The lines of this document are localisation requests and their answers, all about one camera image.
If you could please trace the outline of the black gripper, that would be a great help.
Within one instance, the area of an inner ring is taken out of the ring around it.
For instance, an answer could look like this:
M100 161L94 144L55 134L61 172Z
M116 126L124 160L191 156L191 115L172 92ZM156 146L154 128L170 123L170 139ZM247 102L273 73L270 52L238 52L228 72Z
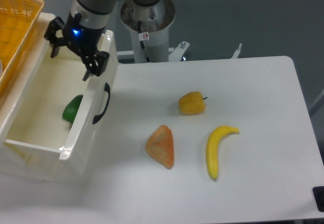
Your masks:
M97 44L103 32L103 28L93 29L81 25L82 15L77 13L74 17L69 14L66 24L61 17L56 17L48 24L44 34L52 48L51 58L58 55L61 47L67 46L71 51L81 57L86 67L83 81L90 76L99 77L106 69L110 54L97 50Z

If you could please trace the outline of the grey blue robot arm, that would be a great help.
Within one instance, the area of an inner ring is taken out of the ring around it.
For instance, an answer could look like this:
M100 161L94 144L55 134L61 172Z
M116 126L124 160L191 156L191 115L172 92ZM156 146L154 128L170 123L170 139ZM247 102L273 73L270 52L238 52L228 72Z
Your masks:
M109 53L97 49L110 13L118 0L73 0L68 18L51 20L44 34L52 48L51 58L61 47L78 55L86 67L83 80L100 76L106 69ZM159 0L133 0L140 6L155 5Z

